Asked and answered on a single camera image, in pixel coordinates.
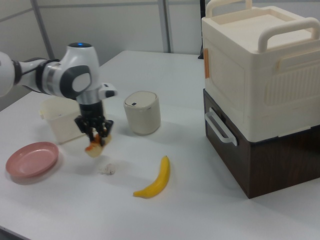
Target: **banana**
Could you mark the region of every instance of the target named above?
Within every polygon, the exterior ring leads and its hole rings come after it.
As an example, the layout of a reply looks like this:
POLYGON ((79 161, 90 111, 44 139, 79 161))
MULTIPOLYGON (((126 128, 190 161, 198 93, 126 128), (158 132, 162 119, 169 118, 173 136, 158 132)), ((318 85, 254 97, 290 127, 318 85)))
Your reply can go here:
POLYGON ((140 191, 135 191, 133 193, 134 197, 140 197, 144 199, 149 199, 158 195, 167 185, 170 177, 170 161, 167 156, 161 159, 160 172, 156 180, 147 186, 145 189, 140 191))

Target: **drawer handle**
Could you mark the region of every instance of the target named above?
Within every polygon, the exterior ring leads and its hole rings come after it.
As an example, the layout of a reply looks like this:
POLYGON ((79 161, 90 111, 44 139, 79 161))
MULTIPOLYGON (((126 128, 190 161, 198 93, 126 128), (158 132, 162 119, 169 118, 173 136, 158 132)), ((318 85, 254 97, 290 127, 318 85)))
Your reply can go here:
POLYGON ((221 119, 219 118, 219 116, 215 113, 215 111, 210 108, 210 111, 207 112, 204 115, 204 118, 206 120, 206 122, 209 124, 209 126, 212 128, 212 130, 215 132, 215 134, 218 136, 218 138, 220 139, 221 142, 227 144, 227 143, 233 143, 235 146, 238 145, 237 139, 236 137, 232 134, 232 132, 227 128, 227 126, 221 121, 221 119), (213 120, 219 125, 219 127, 225 132, 225 134, 228 137, 224 137, 222 136, 222 134, 219 132, 219 130, 216 128, 216 126, 214 125, 214 123, 212 122, 211 118, 213 118, 213 120))

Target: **box handle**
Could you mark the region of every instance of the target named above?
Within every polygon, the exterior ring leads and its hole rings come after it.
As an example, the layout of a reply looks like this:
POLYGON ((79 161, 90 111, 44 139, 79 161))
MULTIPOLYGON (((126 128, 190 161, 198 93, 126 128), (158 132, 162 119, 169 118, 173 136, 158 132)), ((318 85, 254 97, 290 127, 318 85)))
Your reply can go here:
MULTIPOLYGON (((216 7, 236 3, 236 2, 241 2, 241 1, 243 0, 211 0, 205 8, 205 17, 211 18, 213 16, 212 10, 216 7)), ((246 9, 252 8, 252 0, 245 0, 245 8, 246 9)))
POLYGON ((258 52, 263 53, 268 48, 268 40, 274 35, 285 34, 303 29, 312 28, 311 39, 320 38, 320 22, 314 17, 307 17, 302 20, 292 20, 278 26, 265 29, 258 40, 258 52))
POLYGON ((210 111, 204 115, 204 118, 221 142, 225 144, 233 143, 235 146, 238 145, 236 137, 232 134, 232 132, 228 129, 228 127, 221 121, 219 116, 215 113, 215 111, 212 108, 210 108, 210 111), (219 125, 219 127, 224 131, 224 133, 228 137, 222 136, 222 134, 216 128, 216 126, 214 125, 210 117, 212 117, 213 120, 215 120, 215 122, 219 125))

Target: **plate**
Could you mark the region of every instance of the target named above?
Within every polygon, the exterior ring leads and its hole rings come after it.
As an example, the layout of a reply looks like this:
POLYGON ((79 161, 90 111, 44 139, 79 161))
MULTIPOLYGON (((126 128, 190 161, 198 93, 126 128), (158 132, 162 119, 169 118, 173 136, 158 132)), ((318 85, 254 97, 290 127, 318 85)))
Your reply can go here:
POLYGON ((51 142, 36 142, 24 146, 9 157, 5 168, 18 178, 29 178, 42 174, 58 160, 59 149, 51 142))

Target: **white table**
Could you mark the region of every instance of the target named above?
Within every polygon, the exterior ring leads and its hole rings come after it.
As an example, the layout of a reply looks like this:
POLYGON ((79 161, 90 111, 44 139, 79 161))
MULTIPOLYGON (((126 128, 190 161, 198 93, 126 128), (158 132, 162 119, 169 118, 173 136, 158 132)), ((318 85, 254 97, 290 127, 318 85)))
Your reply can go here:
POLYGON ((195 55, 124 51, 101 77, 119 95, 105 101, 114 120, 103 155, 84 153, 86 137, 59 145, 58 164, 40 178, 12 179, 7 159, 19 148, 55 142, 30 93, 0 112, 0 226, 32 240, 301 240, 320 239, 320 179, 247 199, 205 135, 204 70, 195 55), (124 99, 156 92, 161 127, 148 136, 129 130, 124 99), (171 160, 167 187, 151 199, 135 190, 171 160), (114 175, 99 168, 115 164, 114 175))

